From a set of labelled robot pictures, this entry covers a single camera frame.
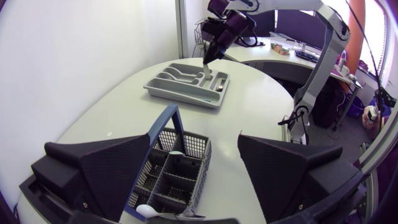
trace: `white table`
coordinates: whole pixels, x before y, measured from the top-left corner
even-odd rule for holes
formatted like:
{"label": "white table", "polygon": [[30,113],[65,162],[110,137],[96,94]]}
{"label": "white table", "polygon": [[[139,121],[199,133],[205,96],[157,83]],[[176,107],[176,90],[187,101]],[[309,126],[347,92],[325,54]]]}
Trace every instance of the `white table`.
{"label": "white table", "polygon": [[[277,125],[291,114],[293,99],[273,78],[241,63],[217,60],[210,68],[231,75],[221,104],[214,110],[150,96],[143,84],[170,63],[202,66],[201,58],[160,63],[129,77],[90,108],[60,138],[59,143],[78,143],[146,133],[169,103],[177,103],[184,130],[210,137],[212,156],[197,214],[207,219],[237,218],[241,223],[265,219],[238,151],[238,135],[282,139]],[[25,197],[19,201],[22,223],[43,219]],[[121,223],[139,223],[124,212]]]}
{"label": "white table", "polygon": [[[271,49],[271,43],[282,44],[286,49],[295,48],[300,50],[300,47],[294,42],[286,41],[279,37],[259,37],[258,41],[265,43],[263,46],[257,47],[242,47],[238,44],[233,44],[225,52],[225,56],[229,59],[240,62],[240,63],[264,63],[264,62],[275,62],[275,63],[287,63],[291,65],[298,65],[301,67],[314,69],[315,63],[308,60],[304,60],[295,56],[294,51],[290,51],[290,55],[278,54],[275,50]],[[310,46],[305,47],[306,50],[320,54],[321,51]],[[348,84],[354,84],[349,78],[341,77],[330,73],[330,76],[346,82]]]}

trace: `cutlery tray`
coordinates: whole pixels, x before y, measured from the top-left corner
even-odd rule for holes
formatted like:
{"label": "cutlery tray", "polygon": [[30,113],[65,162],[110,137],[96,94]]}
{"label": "cutlery tray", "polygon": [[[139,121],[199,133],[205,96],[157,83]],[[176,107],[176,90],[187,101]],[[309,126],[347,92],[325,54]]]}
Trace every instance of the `cutlery tray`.
{"label": "cutlery tray", "polygon": [[[222,80],[225,80],[222,90],[217,91]],[[144,88],[152,96],[219,108],[228,84],[226,73],[210,70],[210,78],[206,78],[202,67],[172,63],[149,80]]]}

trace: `dishwasher cutlery basket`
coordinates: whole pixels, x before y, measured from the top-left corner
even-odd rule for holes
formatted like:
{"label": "dishwasher cutlery basket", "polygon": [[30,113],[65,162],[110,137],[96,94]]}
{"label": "dishwasher cutlery basket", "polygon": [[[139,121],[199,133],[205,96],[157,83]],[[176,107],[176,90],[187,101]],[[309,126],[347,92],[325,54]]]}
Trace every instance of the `dishwasher cutlery basket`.
{"label": "dishwasher cutlery basket", "polygon": [[[172,118],[174,128],[165,128]],[[211,157],[208,137],[183,130],[178,106],[168,107],[148,132],[150,146],[124,210],[144,221],[136,212],[148,204],[157,212],[182,213],[195,209],[206,179]],[[184,155],[169,154],[180,151]]]}

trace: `computer monitor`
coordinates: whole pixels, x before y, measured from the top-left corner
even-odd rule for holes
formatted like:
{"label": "computer monitor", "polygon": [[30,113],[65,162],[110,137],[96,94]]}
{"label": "computer monitor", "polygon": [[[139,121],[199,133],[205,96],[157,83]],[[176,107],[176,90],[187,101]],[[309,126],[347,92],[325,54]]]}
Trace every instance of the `computer monitor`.
{"label": "computer monitor", "polygon": [[326,26],[315,16],[298,10],[278,10],[276,32],[322,49]]}
{"label": "computer monitor", "polygon": [[[263,12],[256,15],[248,15],[256,22],[254,31],[258,37],[269,37],[269,32],[275,32],[275,11]],[[250,30],[245,30],[242,37],[253,37]]]}

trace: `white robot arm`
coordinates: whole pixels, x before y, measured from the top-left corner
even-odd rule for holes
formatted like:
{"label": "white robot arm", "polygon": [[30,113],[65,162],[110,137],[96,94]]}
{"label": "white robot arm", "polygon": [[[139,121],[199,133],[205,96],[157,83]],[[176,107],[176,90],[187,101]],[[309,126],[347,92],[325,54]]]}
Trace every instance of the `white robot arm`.
{"label": "white robot arm", "polygon": [[315,11],[326,25],[325,45],[318,63],[305,86],[297,90],[292,114],[280,123],[284,130],[283,140],[306,144],[304,128],[309,126],[308,116],[333,70],[337,57],[344,50],[349,39],[348,26],[332,8],[323,4],[321,0],[211,0],[208,10],[216,14],[220,20],[208,21],[206,22],[208,24],[203,26],[203,30],[214,35],[203,64],[207,65],[217,58],[222,58],[225,50],[239,38],[245,29],[253,28],[255,23],[241,11],[246,11],[247,15],[251,15],[283,9]]}

